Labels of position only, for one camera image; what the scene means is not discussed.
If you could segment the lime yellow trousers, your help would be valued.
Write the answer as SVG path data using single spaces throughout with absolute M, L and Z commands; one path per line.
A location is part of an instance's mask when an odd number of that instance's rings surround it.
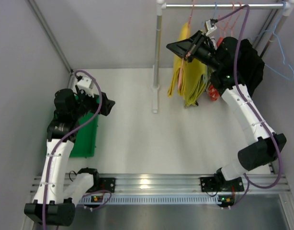
M 201 96 L 206 88 L 207 80 L 204 77 L 206 65 L 194 59 L 191 63 L 186 63 L 184 72 L 184 100 L 185 106 L 195 106 L 197 99 Z

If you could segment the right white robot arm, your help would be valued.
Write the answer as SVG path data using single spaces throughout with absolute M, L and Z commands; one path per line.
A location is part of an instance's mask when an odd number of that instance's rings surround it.
M 241 67 L 244 56 L 241 45 L 241 40 L 229 36 L 214 48 L 211 39 L 202 31 L 166 45 L 186 62 L 198 60 L 213 70 L 210 82 L 233 111 L 244 132 L 247 146 L 238 151 L 236 159 L 214 174 L 215 181 L 222 188 L 249 171 L 279 160 L 287 142 L 283 133 L 277 134 L 267 124 L 251 98 L 245 70 Z

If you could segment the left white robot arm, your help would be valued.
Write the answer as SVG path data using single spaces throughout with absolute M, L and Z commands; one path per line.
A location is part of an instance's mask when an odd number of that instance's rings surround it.
M 96 169 L 79 170 L 67 188 L 64 187 L 65 174 L 77 134 L 87 125 L 80 124 L 79 120 L 89 113 L 93 116 L 88 122 L 97 115 L 109 115 L 115 101 L 108 99 L 104 92 L 91 96 L 85 90 L 62 89 L 55 93 L 54 105 L 54 117 L 47 128 L 47 153 L 41 181 L 32 202 L 24 207 L 25 215 L 44 229 L 70 226 L 83 196 L 101 190 Z

